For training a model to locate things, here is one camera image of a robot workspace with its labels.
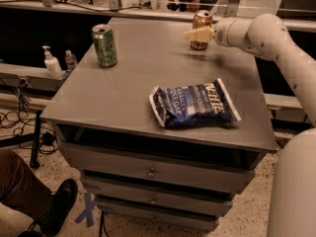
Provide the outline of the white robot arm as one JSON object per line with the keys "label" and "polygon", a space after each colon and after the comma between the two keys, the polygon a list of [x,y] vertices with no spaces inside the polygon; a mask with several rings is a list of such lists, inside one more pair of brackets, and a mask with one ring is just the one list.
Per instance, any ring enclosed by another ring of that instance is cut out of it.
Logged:
{"label": "white robot arm", "polygon": [[278,156],[267,237],[316,237],[316,61],[272,14],[225,18],[186,32],[186,39],[237,47],[278,67],[313,127],[295,135]]}

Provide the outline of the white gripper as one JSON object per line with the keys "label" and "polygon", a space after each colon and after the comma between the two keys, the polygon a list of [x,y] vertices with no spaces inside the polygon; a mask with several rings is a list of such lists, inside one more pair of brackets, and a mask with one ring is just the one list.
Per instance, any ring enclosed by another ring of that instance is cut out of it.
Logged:
{"label": "white gripper", "polygon": [[218,21],[213,29],[209,26],[192,29],[186,32],[187,40],[211,42],[214,38],[219,45],[226,47],[251,47],[248,30],[252,21],[250,19],[225,18]]}

